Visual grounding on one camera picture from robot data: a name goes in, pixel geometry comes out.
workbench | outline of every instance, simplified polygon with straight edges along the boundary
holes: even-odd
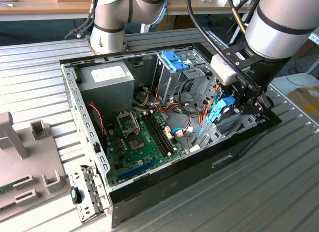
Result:
[[[55,20],[87,18],[90,2],[57,2],[56,0],[21,0],[14,8],[0,5],[0,21]],[[232,13],[229,4],[218,6],[217,0],[201,2],[192,0],[195,14]],[[247,13],[251,5],[244,5],[240,12]],[[187,15],[186,0],[168,0],[168,15]]]
[[[201,42],[196,29],[131,34],[130,48]],[[221,48],[225,45],[215,38]],[[14,128],[50,123],[65,173],[85,164],[59,60],[92,55],[84,39],[0,47],[0,112]],[[115,228],[118,232],[318,231],[319,125],[274,86],[267,95],[283,121],[242,159]],[[82,225],[65,193],[0,224],[0,231],[106,231],[103,214]]]

green circuit board piece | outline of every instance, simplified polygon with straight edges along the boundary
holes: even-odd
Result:
[[[151,116],[156,121],[161,121],[161,129],[165,132],[164,127],[166,124],[161,113],[157,111]],[[108,150],[107,154],[107,159],[111,166],[110,171],[107,173],[107,178],[111,186],[118,185],[124,180],[141,175],[185,154],[181,143],[170,141],[172,147],[176,149],[170,156],[163,156],[147,126],[144,124],[142,117],[138,116],[137,119],[141,129],[140,133],[138,135],[131,133],[126,138],[123,137],[117,121],[111,122],[114,132],[113,135],[108,135],[108,143],[110,144],[108,147],[112,148],[112,150]],[[131,173],[132,170],[138,170],[138,172],[119,179],[125,173]]]
[[[28,177],[23,177],[23,178],[21,178],[21,179],[19,179],[19,180],[13,181],[13,182],[11,182],[11,183],[9,183],[9,184],[6,184],[6,185],[4,185],[4,186],[0,186],[0,195],[3,194],[3,193],[5,193],[5,192],[12,191],[12,190],[14,189],[13,186],[14,186],[15,184],[20,183],[20,182],[22,182],[22,181],[25,181],[25,180],[27,180],[27,179],[28,179]]]

blue plastic clip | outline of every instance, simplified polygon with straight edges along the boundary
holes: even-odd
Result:
[[[226,107],[226,106],[231,106],[235,103],[235,98],[232,96],[229,97],[225,97],[223,99],[220,99],[217,104],[214,106],[213,110],[211,111],[211,113],[208,115],[208,119],[206,124],[209,123],[209,121],[211,123],[214,123],[214,121],[217,118],[221,117],[221,113],[222,110]]]
[[[177,56],[176,53],[173,51],[162,52],[161,56],[175,72],[189,69],[189,65],[185,65],[181,60],[181,57]]]

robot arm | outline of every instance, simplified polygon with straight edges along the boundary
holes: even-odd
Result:
[[[167,0],[98,0],[91,47],[100,54],[124,51],[125,23],[158,24],[166,10]]]
[[[234,95],[241,113],[270,106],[264,92],[319,25],[318,5],[319,0],[260,0],[245,41],[223,51],[241,74],[225,63],[223,55],[213,56],[214,74],[224,94]]]

aluminum extrusion table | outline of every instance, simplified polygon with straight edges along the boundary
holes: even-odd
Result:
[[[195,29],[128,35],[131,48],[201,42]],[[85,164],[58,61],[92,55],[85,40],[0,47],[0,112],[14,128],[50,123],[66,173]],[[319,130],[274,87],[283,120],[244,158],[115,228],[117,232],[318,231]],[[82,225],[64,194],[0,224],[0,231],[106,231],[105,215]]]

